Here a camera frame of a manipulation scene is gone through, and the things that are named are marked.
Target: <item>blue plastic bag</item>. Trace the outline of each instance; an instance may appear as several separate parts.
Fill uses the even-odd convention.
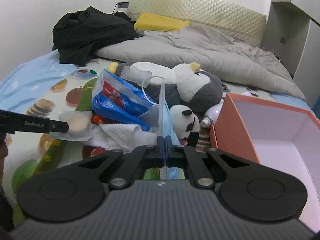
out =
[[[152,107],[146,96],[140,89],[104,70],[92,91],[92,109],[103,117],[120,123],[139,124],[143,131],[149,131],[150,126],[138,118]]]

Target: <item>ear loop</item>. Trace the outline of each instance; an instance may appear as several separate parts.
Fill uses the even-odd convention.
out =
[[[145,78],[143,81],[142,81],[142,84],[141,84],[141,90],[142,90],[142,93],[143,95],[145,96],[146,100],[148,100],[151,104],[153,104],[154,106],[159,106],[159,104],[157,103],[154,103],[152,102],[146,95],[145,91],[144,91],[144,88],[143,88],[143,84],[146,80],[150,79],[150,78],[153,78],[153,77],[158,77],[158,78],[162,78],[163,79],[163,85],[164,85],[164,82],[165,82],[165,78],[164,77],[160,77],[160,76],[151,76],[151,77],[147,77]]]

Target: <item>plastic bag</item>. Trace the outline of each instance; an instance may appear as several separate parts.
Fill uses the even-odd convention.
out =
[[[147,124],[152,132],[158,132],[159,130],[159,106],[154,105],[150,110],[139,116],[139,119]]]
[[[59,119],[68,123],[68,132],[51,132],[49,137],[64,141],[87,141],[92,137],[91,117],[91,111],[65,111],[59,114]]]
[[[138,117],[151,110],[153,100],[125,80],[104,70],[92,90],[92,109],[103,117],[127,124],[139,124],[143,131],[150,126]]]
[[[142,85],[143,81],[152,76],[151,71],[143,71],[135,67],[134,65],[131,66],[124,66],[120,77],[129,80],[131,82],[137,83],[139,86]],[[150,79],[147,80],[147,82],[144,82],[144,88],[148,87],[150,84]]]

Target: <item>yellow pillow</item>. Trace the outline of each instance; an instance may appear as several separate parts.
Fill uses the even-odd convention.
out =
[[[141,31],[178,31],[182,27],[190,26],[191,22],[177,20],[151,13],[142,13],[134,25],[136,30]]]

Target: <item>penguin plush toy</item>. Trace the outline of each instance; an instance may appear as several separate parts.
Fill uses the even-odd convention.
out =
[[[221,80],[214,74],[201,70],[200,65],[196,62],[179,64],[172,69],[150,62],[121,64],[112,62],[107,70],[122,77],[122,71],[125,68],[128,71],[132,66],[140,71],[151,72],[152,76],[165,78],[165,101],[169,108],[182,104],[188,106],[193,112],[204,113],[222,99]],[[141,88],[135,82],[126,81]],[[162,82],[162,79],[153,77],[150,79],[150,84],[144,89],[156,103],[159,102]]]
[[[199,138],[200,124],[198,117],[184,105],[170,108],[173,130],[181,145],[196,147]]]

